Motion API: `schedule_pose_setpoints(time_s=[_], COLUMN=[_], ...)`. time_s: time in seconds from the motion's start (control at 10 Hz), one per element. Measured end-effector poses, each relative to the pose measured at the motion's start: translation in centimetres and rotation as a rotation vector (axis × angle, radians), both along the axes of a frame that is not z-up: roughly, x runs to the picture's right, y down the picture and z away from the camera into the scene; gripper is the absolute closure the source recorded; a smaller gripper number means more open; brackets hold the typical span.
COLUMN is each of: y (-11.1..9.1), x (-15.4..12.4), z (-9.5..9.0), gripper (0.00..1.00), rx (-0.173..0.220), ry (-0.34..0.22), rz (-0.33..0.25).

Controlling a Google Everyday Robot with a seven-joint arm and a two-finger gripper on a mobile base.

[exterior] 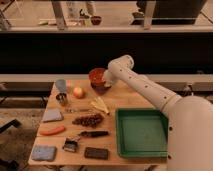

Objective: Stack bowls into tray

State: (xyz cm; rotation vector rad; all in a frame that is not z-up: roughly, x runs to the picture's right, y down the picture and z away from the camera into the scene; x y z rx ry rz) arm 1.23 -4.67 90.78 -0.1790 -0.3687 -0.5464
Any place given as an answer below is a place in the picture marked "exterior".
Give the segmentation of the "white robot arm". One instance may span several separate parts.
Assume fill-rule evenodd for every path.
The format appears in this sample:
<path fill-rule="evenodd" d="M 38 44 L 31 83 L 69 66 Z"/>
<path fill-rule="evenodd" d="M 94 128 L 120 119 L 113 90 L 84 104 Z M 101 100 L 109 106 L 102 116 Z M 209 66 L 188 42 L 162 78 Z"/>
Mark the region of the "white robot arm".
<path fill-rule="evenodd" d="M 182 97 L 135 73 L 133 66 L 130 55 L 113 59 L 103 79 L 106 86 L 122 80 L 168 118 L 167 171 L 213 171 L 213 104 Z"/>

